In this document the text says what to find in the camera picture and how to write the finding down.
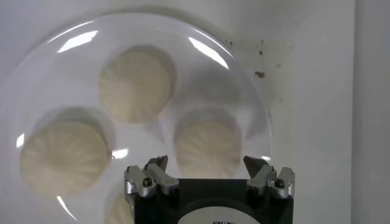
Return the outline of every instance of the dumpling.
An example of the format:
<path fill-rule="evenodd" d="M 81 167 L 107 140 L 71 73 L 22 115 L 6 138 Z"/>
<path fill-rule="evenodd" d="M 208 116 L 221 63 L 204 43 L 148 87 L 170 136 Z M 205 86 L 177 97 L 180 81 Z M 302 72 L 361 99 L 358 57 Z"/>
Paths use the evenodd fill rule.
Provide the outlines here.
<path fill-rule="evenodd" d="M 186 178 L 232 177 L 239 167 L 240 139 L 234 129 L 220 122 L 195 123 L 176 138 L 179 169 Z"/>
<path fill-rule="evenodd" d="M 40 194 L 77 195 L 110 161 L 105 141 L 87 125 L 58 122 L 33 134 L 21 152 L 21 176 Z"/>
<path fill-rule="evenodd" d="M 171 77 L 160 60 L 141 51 L 125 51 L 100 77 L 103 107 L 122 122 L 156 119 L 171 96 Z"/>
<path fill-rule="evenodd" d="M 116 199 L 105 219 L 105 224 L 133 224 L 132 206 L 124 199 L 124 195 Z"/>

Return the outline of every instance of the screw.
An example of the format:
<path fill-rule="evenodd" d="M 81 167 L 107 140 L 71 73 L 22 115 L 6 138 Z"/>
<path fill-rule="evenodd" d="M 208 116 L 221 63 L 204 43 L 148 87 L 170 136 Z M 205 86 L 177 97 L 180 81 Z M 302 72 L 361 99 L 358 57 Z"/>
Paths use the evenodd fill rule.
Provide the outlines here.
<path fill-rule="evenodd" d="M 153 181 L 152 181 L 152 179 L 150 179 L 149 177 L 145 178 L 145 179 L 142 181 L 142 185 L 143 185 L 144 187 L 150 187 L 152 184 L 153 184 Z"/>
<path fill-rule="evenodd" d="M 277 187 L 277 188 L 284 188 L 285 187 L 285 182 L 282 179 L 276 179 L 275 187 Z"/>

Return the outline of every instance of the dark spot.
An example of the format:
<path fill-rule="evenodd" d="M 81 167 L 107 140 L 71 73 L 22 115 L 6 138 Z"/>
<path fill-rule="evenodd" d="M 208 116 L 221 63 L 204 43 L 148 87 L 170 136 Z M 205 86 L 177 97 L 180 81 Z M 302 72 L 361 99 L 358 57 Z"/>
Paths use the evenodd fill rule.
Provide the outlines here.
<path fill-rule="evenodd" d="M 264 78 L 264 77 L 266 76 L 265 73 L 259 72 L 259 71 L 256 71 L 256 72 L 255 72 L 255 75 L 258 76 L 259 78 Z"/>

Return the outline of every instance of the white bun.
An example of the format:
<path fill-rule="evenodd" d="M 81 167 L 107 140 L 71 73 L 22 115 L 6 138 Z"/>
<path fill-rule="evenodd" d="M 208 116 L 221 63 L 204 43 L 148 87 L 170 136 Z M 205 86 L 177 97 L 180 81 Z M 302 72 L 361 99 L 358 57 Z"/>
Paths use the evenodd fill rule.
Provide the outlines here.
<path fill-rule="evenodd" d="M 171 96 L 171 77 L 157 58 L 126 51 L 100 77 L 101 104 L 117 120 L 137 123 L 156 119 Z"/>
<path fill-rule="evenodd" d="M 87 125 L 59 122 L 33 134 L 21 152 L 21 175 L 45 195 L 76 195 L 90 187 L 110 161 L 101 136 Z"/>
<path fill-rule="evenodd" d="M 239 167 L 240 136 L 216 121 L 184 129 L 175 141 L 177 164 L 186 178 L 230 178 Z"/>

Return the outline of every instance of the white surface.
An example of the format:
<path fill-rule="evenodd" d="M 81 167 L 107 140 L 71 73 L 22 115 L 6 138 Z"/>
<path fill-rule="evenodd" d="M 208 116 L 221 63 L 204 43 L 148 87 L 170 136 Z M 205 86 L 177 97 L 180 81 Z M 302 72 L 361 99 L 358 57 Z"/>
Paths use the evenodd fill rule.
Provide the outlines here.
<path fill-rule="evenodd" d="M 352 223 L 390 223 L 390 1 L 357 0 Z"/>
<path fill-rule="evenodd" d="M 227 207 L 206 207 L 194 210 L 184 215 L 177 224 L 194 223 L 245 223 L 259 224 L 251 216 Z"/>
<path fill-rule="evenodd" d="M 350 223 L 354 3 L 5 0 L 0 68 L 9 72 L 59 25 L 124 7 L 171 15 L 233 41 L 232 50 L 249 73 L 263 69 L 258 51 L 267 38 L 267 74 L 259 82 L 274 121 L 274 163 L 296 171 L 295 223 Z"/>
<path fill-rule="evenodd" d="M 123 50 L 137 47 L 142 51 L 151 46 L 173 63 L 174 94 L 153 122 L 118 122 L 99 100 L 102 68 Z M 168 155 L 167 173 L 187 177 L 177 168 L 174 139 L 181 128 L 209 115 L 239 127 L 238 161 L 246 155 L 271 157 L 269 117 L 237 60 L 203 31 L 168 17 L 115 13 L 65 29 L 40 43 L 7 77 L 0 89 L 0 102 L 0 122 L 9 127 L 1 132 L 8 138 L 1 141 L 0 157 L 2 191 L 6 192 L 0 194 L 0 211 L 6 223 L 102 223 L 107 198 L 112 197 L 117 184 L 123 183 L 123 171 L 129 164 L 143 167 L 150 158 Z M 80 194 L 64 197 L 69 194 L 59 192 L 61 200 L 56 200 L 50 192 L 51 197 L 37 199 L 20 177 L 18 145 L 22 143 L 17 139 L 28 139 L 39 127 L 58 121 L 90 124 L 107 138 L 113 157 L 118 159 L 113 159 L 99 179 Z M 263 126 L 256 130 L 253 124 Z M 123 156 L 116 153 L 123 150 L 127 151 Z M 81 159 L 91 157 L 84 155 Z M 239 169 L 230 178 L 249 178 L 244 163 L 237 165 Z M 46 200 L 51 209 L 65 210 L 69 216 L 40 215 L 39 211 L 48 209 Z"/>

